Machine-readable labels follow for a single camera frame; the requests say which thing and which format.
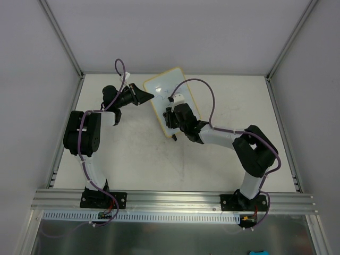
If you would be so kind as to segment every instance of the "white board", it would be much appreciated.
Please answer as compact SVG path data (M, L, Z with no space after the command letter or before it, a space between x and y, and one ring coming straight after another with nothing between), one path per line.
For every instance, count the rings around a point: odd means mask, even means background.
M176 133L179 133L180 129L169 129L165 125L163 113L166 107L172 106L172 103L168 100L168 97L171 96L177 85L179 85L184 80L185 76L182 70L179 67L175 67L169 71L166 71L156 77L145 81L143 84L145 91L155 96L151 100L151 104L155 110L155 114L157 115L158 121L165 133L165 136L168 138ZM190 106L190 109L192 109L192 112L196 116L196 118L199 119L200 114L198 112L196 103L192 98L192 94L188 84L185 83L181 85L176 90L176 93L181 93L184 96L185 102Z
M153 75L131 75L143 88ZM216 108L212 122L231 129L250 124L262 129L275 145L282 168L263 186L268 192L295 192L280 132L264 77L225 75L186 75L207 81L215 92ZM103 87L120 86L117 75L88 74L85 77L76 109L99 109ZM204 84L189 83L200 110L201 119L209 118L212 99ZM151 103L121 108L118 126L103 128L98 158L111 189L163 191L234 191L243 181L244 169L233 150L214 144L198 144L184 134L178 140L166 138ZM68 150L64 151L55 188L83 189L81 168Z

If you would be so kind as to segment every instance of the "gray wall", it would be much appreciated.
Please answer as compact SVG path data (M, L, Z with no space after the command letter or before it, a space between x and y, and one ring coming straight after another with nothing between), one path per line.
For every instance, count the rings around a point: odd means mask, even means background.
M48 0L84 71L266 74L309 0Z
M305 192L340 250L340 1L321 0L273 79Z
M12 254L78 77L35 0L0 2L0 244Z

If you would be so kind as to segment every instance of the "metal panel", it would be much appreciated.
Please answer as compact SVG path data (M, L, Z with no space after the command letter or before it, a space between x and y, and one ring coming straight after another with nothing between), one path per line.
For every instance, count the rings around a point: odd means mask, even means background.
M275 62L273 64L273 67L271 68L270 72L268 73L268 79L269 80L273 77L273 75L275 74L276 70L279 68L280 63L283 61L283 59L284 59L285 55L287 54L289 48L293 44L295 38L299 34L301 28L303 27L304 23L308 19L309 15L313 11L313 9L316 6L316 4L318 3L318 1L319 0L311 0L309 2L309 4L307 5L306 9L304 10L304 12L302 13L299 21L295 25L295 27L294 27L292 33L290 34L287 42L285 43L283 49L281 50L278 58L275 60Z
M31 210L30 217L27 220L27 228L24 234L21 236L22 239L18 242L17 250L14 254L19 255L30 255L34 246L34 240L38 233L41 217L43 215L42 210Z
M303 191L313 193L333 251L340 250L340 1L319 1L271 83Z
M63 151L64 151L63 137L64 137L64 133L65 133L65 130L66 130L67 122L69 121L69 115L70 115L71 111L75 110L75 107L77 106L79 95L80 95L83 83L84 83L84 77L82 77L79 80L78 86L77 86L76 91L74 93L74 97L72 99L72 103L70 104L69 109L66 111L67 114L65 114L65 115L67 116L67 118L65 119L65 123L63 124L63 129L62 129L63 132L61 133L61 137L60 137L60 139L57 143L57 147L56 147L57 150L56 150L55 155L53 157L53 163L52 163L52 166L51 166L50 177L47 180L47 185L46 185L47 188L53 188L54 181L56 179L56 175L57 175L57 172L58 172L59 164L60 164L60 161L61 161L62 156L63 156Z
M73 52L71 51L71 48L63 34L63 32L60 29L60 26L58 25L57 20L54 17L54 14L52 12L52 10L50 9L48 3L46 2L46 0L38 0L42 9L44 10L45 14L48 17L49 22L51 23L54 31L56 32L62 46L64 47L64 50L66 52L66 54L68 55L76 73L78 74L79 77L82 77L82 71L80 70L79 64L77 63L77 60L75 59Z
M84 72L269 72L309 0L48 0Z
M321 227L320 217L315 215L306 215L306 219L316 253L319 255L332 255L333 253L330 249L328 241L325 238L324 230Z
M221 193L217 192L127 192L127 211L216 213L220 214ZM32 203L32 209L79 208L82 190L40 189ZM271 214L317 214L310 194L271 193Z
M267 88L268 88L271 104L273 105L277 125L278 125L278 128L280 130L283 146L285 148L288 164L289 164L289 167L292 171L292 176L294 178L294 181L296 180L296 185L297 185L296 190L298 192L300 192L300 191L303 192L302 180L301 180L299 171L297 171L297 169L296 169L296 162L295 162L293 155L292 155L291 145L290 145L288 138L287 138L287 135L286 135L285 127L284 127L284 124L282 122L281 114L280 114L280 111L279 111L279 108L278 108L278 105L277 105L277 101L275 99L275 95L274 95L274 92L273 92L273 87L272 87L270 81L267 78L266 78L266 83L267 83Z
M37 1L0 2L1 254L43 187L79 77Z
M43 220L50 235L68 233L79 222ZM60 239L39 234L40 254L315 254L304 216L269 216L252 231L236 225L112 222L103 228L84 225ZM39 254L38 246L33 253Z

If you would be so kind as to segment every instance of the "purple cable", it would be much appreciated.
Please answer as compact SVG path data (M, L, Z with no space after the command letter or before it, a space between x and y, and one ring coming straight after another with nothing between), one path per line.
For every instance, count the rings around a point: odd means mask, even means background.
M265 191L261 191L261 190L260 190L260 193L265 194L265 195L267 196L267 198L268 198L268 208L267 208L267 211L266 211L265 215L262 217L262 219L261 219L259 222L256 223L256 225L255 225L256 227L257 227L261 222L264 221L264 219L267 217L267 215L268 215L268 213L269 213L269 209L270 209L270 195L269 195L269 193L268 193L268 192L265 192Z
M63 234L63 235L49 235L49 234L46 234L44 232L44 230L43 230L43 225L40 226L40 232L45 237L57 239L57 238L62 238L62 237L68 236L69 234L71 234L72 232L76 231L78 228L80 228L81 226L84 226L86 224L89 225L89 222L83 222L83 223L79 224L78 226L76 226L74 229L70 230L69 232L67 232L66 234Z
M80 122L80 126L79 126L79 133L78 133L78 144L77 144L77 150L78 150L78 155L80 157L80 159L82 161L84 161L84 157L81 155L81 150L80 150L80 147L81 147L81 134L82 134L82 129L84 127L84 122L85 122L85 117L87 116L88 113L102 113L106 110L108 110L111 105L116 101L116 99L118 98L118 96L120 95L123 87L124 87L124 83L125 83L125 65L124 65L124 62L120 59L120 58L117 58L116 61L115 61L115 69L117 71L117 73L119 74L118 70L117 70L117 62L121 62L122 66L123 66L123 80L122 80L122 85L121 87L119 88L119 91L117 93L117 95L114 97L114 99L111 101L111 103L104 109L104 110L87 110L84 112L83 114L83 117L81 118L81 122ZM110 223L115 217L117 217L117 214L119 212L119 205L118 205L118 202L117 200L114 198L114 196L112 196L110 193L106 192L105 190L101 189L100 187L96 186L91 178L89 177L87 171L86 171L86 166L85 166L85 162L82 163L82 167L83 167L83 171L84 171L84 174L85 174L85 177L86 179L90 182L90 184L95 187L98 191L100 191L101 193L109 196L115 203L116 203L116 206L117 206L117 211L115 213L115 215L113 217L111 217L108 221L106 221L105 223L103 224L96 224L96 226L99 226L99 227L102 227L102 226L105 226L107 225L108 223Z
M209 125L210 127L213 129L213 130L218 130L218 131L222 131L222 132L227 132L227 133L235 133L235 134L246 134L246 135L251 135L253 137L255 137L256 139L258 139L261 143L263 143L273 154L274 156L276 157L277 159L277 162L278 162L278 165L276 168L274 168L273 170L270 170L268 172L265 173L265 175L263 176L263 179L262 179L262 182L260 184L260 189L262 188L262 186L264 185L265 183L265 179L266 177L268 176L268 174L271 174L277 170L279 170L281 168L281 159L278 155L278 153L273 149L272 146L270 146L264 139L262 139L261 137L259 137L258 135L254 134L254 133L251 133L251 132L248 132L248 131L234 131L234 130L231 130L231 129L221 129L219 127L214 127L212 122L211 122L211 119L213 118L213 114L214 114L214 111L215 111L215 95L214 95L214 92L213 92L213 89L211 88L211 86L206 82L206 81L203 81L202 79L198 79L198 78L190 78L190 79L187 79L185 81L182 81L180 84L177 85L177 87L174 89L174 91L172 92L171 96L170 97L173 97L176 90L181 86L183 85L184 83L188 82L188 81L200 81L202 83L204 83L210 90L211 92L211 95L212 95L212 110L211 110L211 113L210 113L210 116L209 116Z

